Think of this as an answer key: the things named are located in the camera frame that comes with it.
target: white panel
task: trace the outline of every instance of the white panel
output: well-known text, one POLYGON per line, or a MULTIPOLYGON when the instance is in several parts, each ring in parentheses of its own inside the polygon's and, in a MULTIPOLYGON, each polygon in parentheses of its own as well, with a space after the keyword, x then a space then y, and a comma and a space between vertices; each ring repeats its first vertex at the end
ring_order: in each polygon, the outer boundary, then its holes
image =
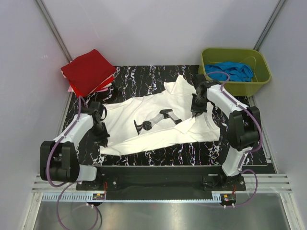
POLYGON ((75 58, 198 65, 206 47, 253 48, 278 0, 44 0, 75 58))
POLYGON ((62 115, 67 62, 34 0, 0 1, 0 41, 0 228, 17 230, 62 115))
POLYGON ((256 95, 277 167, 307 226, 307 1, 288 1, 261 48, 272 81, 256 95))

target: pink cloth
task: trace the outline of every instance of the pink cloth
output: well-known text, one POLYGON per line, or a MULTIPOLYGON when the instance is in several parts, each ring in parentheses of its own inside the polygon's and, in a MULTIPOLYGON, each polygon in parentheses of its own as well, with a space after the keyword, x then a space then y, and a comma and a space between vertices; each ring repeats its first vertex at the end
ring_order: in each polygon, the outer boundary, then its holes
MULTIPOLYGON (((97 92, 104 92, 104 91, 107 91, 107 90, 108 90, 108 85, 105 88, 103 88, 102 90, 99 90, 97 92)), ((71 86, 69 86, 67 92, 74 92, 71 86)))

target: black base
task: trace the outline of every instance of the black base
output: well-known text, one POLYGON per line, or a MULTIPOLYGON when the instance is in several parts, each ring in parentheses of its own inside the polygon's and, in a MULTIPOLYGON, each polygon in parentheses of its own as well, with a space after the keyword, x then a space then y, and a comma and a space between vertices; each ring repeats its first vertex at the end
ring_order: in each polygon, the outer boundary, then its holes
MULTIPOLYGON (((77 190, 104 191, 107 182, 107 200, 174 200, 211 199, 212 191, 232 191, 233 187, 208 188, 203 182, 209 174, 217 174, 221 166, 103 166, 97 167, 102 176, 98 189, 87 183, 77 185, 77 190)), ((273 165, 243 166, 255 173, 275 173, 273 165)), ((237 191, 245 191, 245 183, 236 184, 237 191)))
MULTIPOLYGON (((215 185, 217 181, 217 176, 203 176, 203 189, 205 191, 233 191, 233 185, 215 185)), ((238 181, 234 184, 237 191, 246 191, 245 181, 243 176, 238 177, 238 181)))

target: stainless steel surface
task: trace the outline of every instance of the stainless steel surface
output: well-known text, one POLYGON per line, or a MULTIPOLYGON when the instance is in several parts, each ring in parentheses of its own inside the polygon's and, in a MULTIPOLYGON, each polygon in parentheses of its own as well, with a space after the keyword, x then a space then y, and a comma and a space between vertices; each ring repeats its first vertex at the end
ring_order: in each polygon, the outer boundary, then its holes
MULTIPOLYGON (((238 195, 238 202, 243 202, 247 197, 238 195)), ((71 213, 79 205, 80 203, 60 204, 60 216, 66 216, 63 223, 69 229, 85 230, 94 222, 96 214, 89 207, 82 207, 71 213)), ((105 203, 99 206, 99 210, 103 217, 102 230, 290 229, 278 194, 259 194, 250 204, 240 208, 223 209, 218 205, 183 203, 105 203)), ((34 229, 62 229, 57 222, 55 202, 41 203, 34 229)))
POLYGON ((287 1, 288 0, 279 0, 278 1, 275 9, 273 10, 272 15, 270 16, 270 18, 269 18, 267 24, 265 25, 257 43, 255 44, 255 47, 254 47, 255 50, 257 50, 257 51, 260 50, 265 38, 268 36, 270 30, 273 27, 274 22, 276 21, 278 15, 282 11, 282 9, 283 9, 283 7, 284 7, 284 5, 286 4, 287 1))

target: black mounting plate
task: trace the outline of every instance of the black mounting plate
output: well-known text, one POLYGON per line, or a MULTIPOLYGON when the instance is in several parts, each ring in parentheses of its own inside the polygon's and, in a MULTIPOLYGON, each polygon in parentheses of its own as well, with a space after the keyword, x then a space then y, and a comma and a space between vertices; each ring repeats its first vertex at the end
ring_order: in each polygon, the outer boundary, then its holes
POLYGON ((100 180, 95 181, 83 181, 81 184, 77 184, 76 190, 81 191, 104 191, 104 183, 107 184, 107 190, 113 191, 118 189, 118 177, 114 175, 101 176, 100 180))
MULTIPOLYGON (((202 177, 202 182, 203 182, 203 189, 204 191, 233 191, 233 185, 226 185, 226 186, 221 186, 221 185, 216 185, 216 186, 211 186, 214 185, 216 182, 217 175, 207 175, 202 177)), ((236 191, 246 191, 246 186, 245 186, 245 181, 244 177, 241 175, 238 178, 236 185, 236 191)))

